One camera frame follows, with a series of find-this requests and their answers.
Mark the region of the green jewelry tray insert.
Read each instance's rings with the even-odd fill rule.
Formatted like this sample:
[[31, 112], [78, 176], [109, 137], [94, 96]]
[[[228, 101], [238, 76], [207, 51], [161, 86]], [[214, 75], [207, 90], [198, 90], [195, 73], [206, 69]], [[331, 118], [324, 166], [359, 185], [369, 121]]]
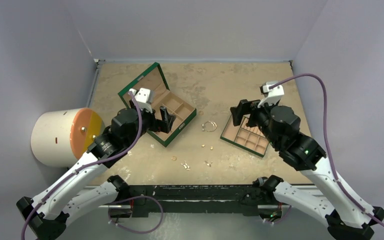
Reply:
[[247, 126], [249, 118], [242, 117], [240, 125], [234, 125], [231, 115], [220, 135], [220, 139], [250, 152], [259, 157], [264, 157], [269, 146], [269, 141], [258, 127]]

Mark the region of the green jewelry box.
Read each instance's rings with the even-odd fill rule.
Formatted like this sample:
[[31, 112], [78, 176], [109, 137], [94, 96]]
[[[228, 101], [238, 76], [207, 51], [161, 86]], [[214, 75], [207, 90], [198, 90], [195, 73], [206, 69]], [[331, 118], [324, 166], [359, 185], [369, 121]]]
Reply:
[[155, 117], [157, 119], [161, 118], [160, 107], [166, 107], [169, 114], [176, 116], [169, 133], [148, 132], [161, 145], [167, 147], [197, 115], [197, 109], [170, 90], [162, 67], [158, 62], [153, 63], [119, 91], [118, 96], [124, 105], [129, 108], [131, 97], [128, 91], [134, 89], [138, 92], [141, 88], [151, 91], [150, 105], [156, 110]]

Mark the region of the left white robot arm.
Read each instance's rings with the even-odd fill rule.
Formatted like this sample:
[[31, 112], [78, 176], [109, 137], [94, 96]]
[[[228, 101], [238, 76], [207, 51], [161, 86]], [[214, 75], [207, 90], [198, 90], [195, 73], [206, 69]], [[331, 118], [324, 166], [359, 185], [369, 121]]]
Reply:
[[83, 194], [79, 192], [97, 175], [112, 167], [123, 158], [147, 131], [168, 134], [176, 116], [166, 107], [159, 108], [161, 119], [155, 110], [144, 107], [121, 109], [103, 133], [98, 135], [80, 159], [55, 183], [35, 197], [22, 197], [16, 206], [24, 218], [20, 238], [25, 239], [27, 229], [38, 240], [55, 240], [76, 219], [105, 204], [132, 206], [139, 199], [158, 200], [144, 193], [137, 195], [118, 175], [110, 176], [106, 182]]

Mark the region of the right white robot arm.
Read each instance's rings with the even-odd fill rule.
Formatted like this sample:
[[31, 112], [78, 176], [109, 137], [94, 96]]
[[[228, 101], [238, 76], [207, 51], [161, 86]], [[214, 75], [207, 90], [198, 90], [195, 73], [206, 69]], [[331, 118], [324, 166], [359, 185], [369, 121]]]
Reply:
[[372, 226], [384, 219], [384, 209], [361, 199], [331, 166], [324, 149], [300, 131], [300, 118], [283, 105], [243, 99], [230, 108], [235, 126], [248, 116], [248, 127], [258, 127], [282, 160], [308, 178], [323, 194], [318, 198], [299, 190], [281, 177], [258, 178], [260, 196], [268, 204], [276, 200], [293, 206], [321, 222], [336, 240], [369, 240]]

